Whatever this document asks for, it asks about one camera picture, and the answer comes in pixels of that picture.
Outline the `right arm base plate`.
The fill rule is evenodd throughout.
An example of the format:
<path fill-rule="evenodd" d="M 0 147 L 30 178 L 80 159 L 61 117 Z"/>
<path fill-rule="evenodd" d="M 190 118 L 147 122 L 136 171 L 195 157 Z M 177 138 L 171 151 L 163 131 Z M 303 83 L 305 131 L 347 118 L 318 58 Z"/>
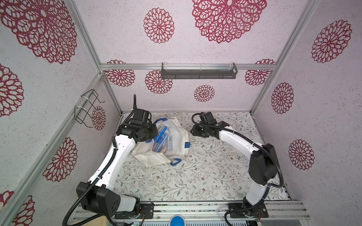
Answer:
<path fill-rule="evenodd" d="M 265 204 L 261 204 L 257 207 L 254 207 L 250 210 L 245 210 L 249 206 L 244 203 L 236 202 L 236 203 L 229 203 L 228 208 L 229 211 L 238 210 L 238 212 L 231 213 L 231 218 L 268 218 L 269 214 L 267 212 Z"/>

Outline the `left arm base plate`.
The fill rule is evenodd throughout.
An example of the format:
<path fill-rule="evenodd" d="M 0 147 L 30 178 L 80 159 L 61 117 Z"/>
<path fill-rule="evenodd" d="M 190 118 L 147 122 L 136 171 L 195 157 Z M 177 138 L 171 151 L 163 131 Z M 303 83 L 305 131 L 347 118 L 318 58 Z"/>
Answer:
<path fill-rule="evenodd" d="M 120 212 L 115 215 L 115 219 L 124 219 L 124 220 L 134 220 L 134 219 L 153 219 L 154 216 L 154 207 L 153 202 L 145 202 L 137 205 L 136 212 Z"/>

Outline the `white canvas bag blue handles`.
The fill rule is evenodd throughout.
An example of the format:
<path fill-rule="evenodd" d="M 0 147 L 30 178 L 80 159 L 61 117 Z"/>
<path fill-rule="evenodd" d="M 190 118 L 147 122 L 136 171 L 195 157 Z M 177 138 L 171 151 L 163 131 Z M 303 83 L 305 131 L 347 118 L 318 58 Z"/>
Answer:
<path fill-rule="evenodd" d="M 190 151 L 189 133 L 176 117 L 157 119 L 156 127 L 158 135 L 137 144 L 132 155 L 146 167 L 179 164 Z"/>

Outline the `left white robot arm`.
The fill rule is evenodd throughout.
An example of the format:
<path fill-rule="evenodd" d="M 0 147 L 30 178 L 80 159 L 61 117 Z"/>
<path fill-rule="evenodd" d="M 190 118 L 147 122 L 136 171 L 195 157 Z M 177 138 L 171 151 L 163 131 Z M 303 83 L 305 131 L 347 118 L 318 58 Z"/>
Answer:
<path fill-rule="evenodd" d="M 129 217 L 140 215 L 140 200 L 130 195 L 114 192 L 117 175 L 127 156 L 136 144 L 149 141 L 158 135 L 156 125 L 152 122 L 149 111 L 133 108 L 130 115 L 118 127 L 112 137 L 110 150 L 97 171 L 87 182 L 80 182 L 76 188 L 78 195 L 75 203 L 65 215 L 62 224 L 67 226 L 72 213 L 78 205 L 94 215 L 77 223 L 82 226 L 92 220 L 105 216 L 114 225 L 113 216 L 125 212 Z"/>

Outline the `blue stationery case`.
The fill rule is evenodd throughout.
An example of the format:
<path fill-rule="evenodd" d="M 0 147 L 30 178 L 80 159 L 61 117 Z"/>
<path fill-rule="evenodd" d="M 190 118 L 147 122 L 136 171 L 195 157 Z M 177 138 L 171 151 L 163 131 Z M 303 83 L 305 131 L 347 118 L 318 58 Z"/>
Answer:
<path fill-rule="evenodd" d="M 169 137 L 169 128 L 164 127 L 159 135 L 155 138 L 152 151 L 156 153 L 165 151 L 168 148 Z"/>

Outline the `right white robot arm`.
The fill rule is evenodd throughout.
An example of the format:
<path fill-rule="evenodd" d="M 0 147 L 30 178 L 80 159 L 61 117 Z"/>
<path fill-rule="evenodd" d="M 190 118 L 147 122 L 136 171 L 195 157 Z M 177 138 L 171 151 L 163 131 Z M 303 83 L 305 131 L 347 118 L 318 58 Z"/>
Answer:
<path fill-rule="evenodd" d="M 284 178 L 275 148 L 247 138 L 224 121 L 218 122 L 211 112 L 196 113 L 191 117 L 191 134 L 196 137 L 214 137 L 240 151 L 248 160 L 248 173 L 252 179 L 243 204 L 246 211 L 260 207 L 270 188 L 282 188 Z"/>

